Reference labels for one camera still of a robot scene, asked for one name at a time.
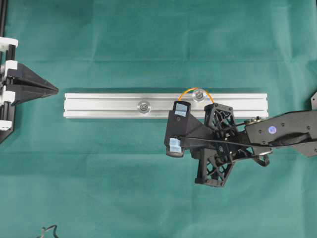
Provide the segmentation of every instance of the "white clip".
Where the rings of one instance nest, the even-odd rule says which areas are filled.
[[[7,38],[7,37],[0,37],[0,51],[6,52],[9,49],[9,45],[14,45],[15,47],[18,47],[18,40],[13,38]]]

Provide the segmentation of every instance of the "blue sticker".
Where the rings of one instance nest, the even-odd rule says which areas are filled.
[[[270,134],[275,134],[277,130],[276,130],[276,127],[275,127],[275,126],[270,126],[270,127],[268,128],[268,131],[269,131]]]

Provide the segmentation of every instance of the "white bracket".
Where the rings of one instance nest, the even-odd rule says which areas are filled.
[[[7,37],[0,37],[0,51],[6,52],[9,49],[9,45],[14,45],[15,47],[18,47],[18,40],[13,38],[7,38]]]
[[[12,127],[12,122],[9,120],[0,120],[0,131],[9,130]]]

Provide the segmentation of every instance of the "green cloth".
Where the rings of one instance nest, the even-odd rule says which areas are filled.
[[[164,119],[65,119],[67,92],[266,92],[271,116],[310,109],[315,0],[10,0],[16,59],[59,88],[17,106],[0,145],[0,237],[317,236],[317,159],[276,150],[224,188],[165,155]]]

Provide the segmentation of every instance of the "screw head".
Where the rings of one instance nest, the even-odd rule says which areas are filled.
[[[146,111],[148,109],[148,105],[146,105],[145,103],[142,103],[141,105],[140,105],[140,110],[141,111]]]
[[[199,92],[196,93],[196,98],[198,98],[198,99],[202,99],[203,96],[204,96],[204,93],[201,92],[201,91],[199,91]]]
[[[147,101],[140,101],[137,106],[137,109],[140,113],[146,114],[151,110],[151,105]]]

